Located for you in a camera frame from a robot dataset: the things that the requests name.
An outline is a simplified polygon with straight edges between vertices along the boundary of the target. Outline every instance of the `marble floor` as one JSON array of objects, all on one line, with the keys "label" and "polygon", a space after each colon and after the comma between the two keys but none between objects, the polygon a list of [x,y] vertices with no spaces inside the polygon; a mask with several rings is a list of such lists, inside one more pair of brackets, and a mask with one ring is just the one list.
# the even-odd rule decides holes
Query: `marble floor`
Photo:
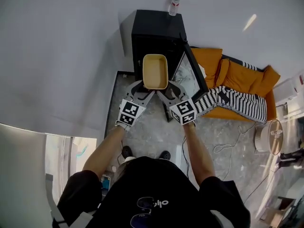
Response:
[{"label": "marble floor", "polygon": [[[125,94],[125,88],[132,82],[134,82],[133,76],[118,76],[107,131],[114,126],[119,113],[119,104]],[[231,153],[231,148],[227,148],[220,153],[214,153],[214,147],[219,144],[235,144],[239,135],[239,126],[243,133],[248,129],[249,131],[240,135],[237,144],[233,147],[233,152]],[[268,226],[259,222],[258,219],[264,212],[264,206],[276,196],[284,196],[292,184],[301,176],[302,171],[288,167],[281,168],[273,173],[271,170],[278,156],[255,154],[255,128],[253,126],[254,123],[250,122],[200,117],[197,119],[196,129],[212,156],[216,176],[221,180],[226,176],[226,181],[234,180],[245,206],[251,212],[251,227],[263,228]],[[282,152],[297,150],[297,121],[289,121],[283,123],[282,126],[284,129]],[[126,134],[123,144],[129,145],[137,157],[157,158],[162,151],[168,150],[171,153],[171,161],[186,173],[186,162],[181,151],[183,137],[183,129],[176,121],[170,123],[166,121],[162,103],[158,96],[154,95],[139,122]],[[186,144],[184,150],[186,158],[189,160]],[[118,155],[119,152],[113,158],[109,169],[112,166],[118,167],[116,160]],[[198,188],[191,168],[189,179]]]}]

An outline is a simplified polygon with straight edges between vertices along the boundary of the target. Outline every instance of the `black cabinet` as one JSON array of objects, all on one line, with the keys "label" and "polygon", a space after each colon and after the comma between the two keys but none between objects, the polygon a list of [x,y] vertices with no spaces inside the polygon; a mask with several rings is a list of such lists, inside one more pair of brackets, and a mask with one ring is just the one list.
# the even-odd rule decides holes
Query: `black cabinet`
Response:
[{"label": "black cabinet", "polygon": [[187,42],[181,14],[137,10],[132,29],[135,80],[143,78],[143,57],[162,54],[167,58],[169,80],[184,86],[195,102],[208,91],[200,67]]}]

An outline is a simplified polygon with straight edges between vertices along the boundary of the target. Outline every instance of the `water bottle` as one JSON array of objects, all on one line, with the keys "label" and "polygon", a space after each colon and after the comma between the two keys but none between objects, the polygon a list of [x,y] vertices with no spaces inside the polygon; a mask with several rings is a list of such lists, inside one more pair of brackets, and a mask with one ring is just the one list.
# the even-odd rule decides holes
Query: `water bottle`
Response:
[{"label": "water bottle", "polygon": [[180,0],[171,0],[169,6],[169,15],[175,16],[177,14],[177,9],[179,8]]}]

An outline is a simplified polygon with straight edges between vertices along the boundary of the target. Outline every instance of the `tan tray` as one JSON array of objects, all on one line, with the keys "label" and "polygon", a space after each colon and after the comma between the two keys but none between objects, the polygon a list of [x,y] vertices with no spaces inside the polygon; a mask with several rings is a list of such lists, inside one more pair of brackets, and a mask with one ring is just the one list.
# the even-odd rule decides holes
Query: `tan tray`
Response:
[{"label": "tan tray", "polygon": [[143,84],[147,89],[165,89],[168,86],[167,58],[161,54],[147,54],[142,62]]}]

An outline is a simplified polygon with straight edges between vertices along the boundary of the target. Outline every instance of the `orange sofa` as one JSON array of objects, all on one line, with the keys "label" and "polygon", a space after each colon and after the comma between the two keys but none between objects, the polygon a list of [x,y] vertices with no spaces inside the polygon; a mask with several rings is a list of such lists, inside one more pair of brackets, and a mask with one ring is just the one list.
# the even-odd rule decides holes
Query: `orange sofa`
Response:
[{"label": "orange sofa", "polygon": [[[276,106],[272,89],[278,82],[280,75],[270,65],[263,71],[255,71],[238,64],[239,60],[223,58],[222,49],[192,48],[192,52],[198,64],[205,70],[205,81],[208,88],[222,85],[242,93],[264,97],[267,103],[267,121],[276,119]],[[204,117],[252,121],[221,107],[216,107]]]}]

